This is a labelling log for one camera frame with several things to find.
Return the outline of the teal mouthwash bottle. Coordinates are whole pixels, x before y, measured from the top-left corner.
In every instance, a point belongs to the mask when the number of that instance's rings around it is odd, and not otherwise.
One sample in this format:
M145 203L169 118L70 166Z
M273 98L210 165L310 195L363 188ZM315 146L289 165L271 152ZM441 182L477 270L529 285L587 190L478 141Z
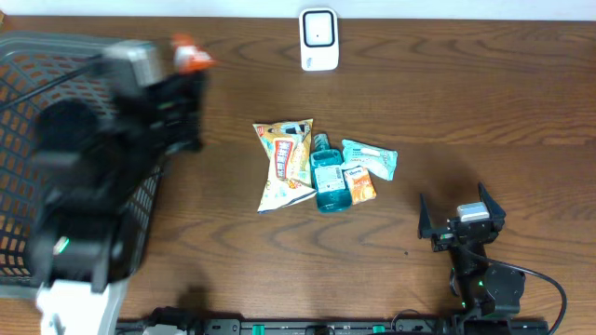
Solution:
M318 192L318 210L322 213L344 211L351 207L352 197L342 170L342 154L331 147L325 133L315 135L313 141L310 165L313 185Z

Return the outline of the teal wet wipes pack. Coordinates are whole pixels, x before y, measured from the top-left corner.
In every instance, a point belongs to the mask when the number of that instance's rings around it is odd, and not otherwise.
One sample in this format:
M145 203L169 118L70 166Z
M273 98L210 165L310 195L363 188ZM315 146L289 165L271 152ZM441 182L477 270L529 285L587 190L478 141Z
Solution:
M342 140L344 169L356 167L367 168L373 175L385 181L392 181L398 165L399 154L369 144Z

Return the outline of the white barcode scanner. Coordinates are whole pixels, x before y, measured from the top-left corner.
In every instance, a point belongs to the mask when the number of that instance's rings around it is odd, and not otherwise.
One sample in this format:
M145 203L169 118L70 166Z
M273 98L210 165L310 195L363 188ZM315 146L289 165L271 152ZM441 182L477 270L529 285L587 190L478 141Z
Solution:
M306 72L335 70L339 64L336 12L328 7L304 9L299 15L301 67Z

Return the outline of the dark grey plastic basket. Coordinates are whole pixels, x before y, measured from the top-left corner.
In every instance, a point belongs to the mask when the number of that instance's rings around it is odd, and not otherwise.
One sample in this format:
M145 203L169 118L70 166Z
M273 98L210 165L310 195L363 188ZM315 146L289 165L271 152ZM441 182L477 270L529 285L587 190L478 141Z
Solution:
M24 297L40 283L31 275L25 248L50 185L29 162L34 118L50 104L69 98L81 100L98 116L111 120L109 81L84 74L30 99L29 91L82 67L116 44L116 39L68 33L12 32L1 36L1 292L11 289Z

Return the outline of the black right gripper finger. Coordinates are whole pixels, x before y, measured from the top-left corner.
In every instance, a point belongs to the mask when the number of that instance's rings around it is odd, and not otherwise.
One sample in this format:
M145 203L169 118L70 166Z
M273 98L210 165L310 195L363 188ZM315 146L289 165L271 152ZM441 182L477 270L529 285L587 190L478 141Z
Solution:
M434 230L431 223L431 218L428 212L427 201L423 194L420 194L420 215L418 222L418 238L429 239L433 236Z
M505 218L507 213L502 209L498 203L490 196L482 182L478 184L479 196L481 202L486 206L489 213L490 221L496 231L501 231L505 225Z

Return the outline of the orange Kleenex tissue pack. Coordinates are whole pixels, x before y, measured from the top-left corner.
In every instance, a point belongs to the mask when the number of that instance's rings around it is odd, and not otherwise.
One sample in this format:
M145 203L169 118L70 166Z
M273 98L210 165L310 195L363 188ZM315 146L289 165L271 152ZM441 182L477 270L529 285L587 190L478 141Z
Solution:
M367 168L353 167L345 170L344 175L353 205L376 198L376 191Z

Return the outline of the yellow snack bag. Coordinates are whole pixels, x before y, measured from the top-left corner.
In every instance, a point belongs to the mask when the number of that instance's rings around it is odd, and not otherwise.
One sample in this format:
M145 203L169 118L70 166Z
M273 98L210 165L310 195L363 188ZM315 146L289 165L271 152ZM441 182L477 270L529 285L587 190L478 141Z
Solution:
M312 126L313 119L253 124L269 160L258 213L296 205L316 195L310 167Z

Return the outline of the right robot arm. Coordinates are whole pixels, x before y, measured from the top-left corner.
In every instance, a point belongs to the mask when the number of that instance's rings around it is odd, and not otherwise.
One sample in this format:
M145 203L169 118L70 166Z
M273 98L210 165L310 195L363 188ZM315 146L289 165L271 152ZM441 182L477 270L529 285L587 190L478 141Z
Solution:
M525 275L486 256L484 246L499 236L507 213L482 184L478 189L478 202L459 206L456 216L438 227L421 197L418 237L429 239L433 251L450 254L454 291L467 312L477 318L507 318L520 312Z

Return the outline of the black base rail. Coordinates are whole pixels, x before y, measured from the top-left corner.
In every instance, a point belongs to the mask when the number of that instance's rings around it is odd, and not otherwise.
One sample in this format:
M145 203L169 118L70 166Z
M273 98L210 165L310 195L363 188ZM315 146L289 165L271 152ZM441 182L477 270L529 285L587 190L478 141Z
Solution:
M134 334L198 334L198 335L546 335L544 321L477 321L462 328L452 327L439 319L402 318L397 321L240 321L210 319L188 326L175 326L166 321L120 322L115 335Z

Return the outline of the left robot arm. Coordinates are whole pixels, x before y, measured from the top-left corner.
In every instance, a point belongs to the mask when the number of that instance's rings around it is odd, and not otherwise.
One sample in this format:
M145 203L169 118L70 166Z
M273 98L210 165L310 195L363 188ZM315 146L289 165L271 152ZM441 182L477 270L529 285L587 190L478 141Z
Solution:
M25 254L43 333L115 331L146 237L131 200L169 156L200 150L207 80L196 71L115 92L110 118L75 99L36 118L31 160L48 186Z

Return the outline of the red snack bar wrapper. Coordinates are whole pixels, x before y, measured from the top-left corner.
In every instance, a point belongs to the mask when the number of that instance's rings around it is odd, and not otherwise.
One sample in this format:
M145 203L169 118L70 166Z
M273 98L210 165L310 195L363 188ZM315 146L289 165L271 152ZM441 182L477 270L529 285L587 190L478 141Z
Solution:
M215 59L189 34L176 33L172 36L171 44L174 67L179 74L202 72L216 64Z

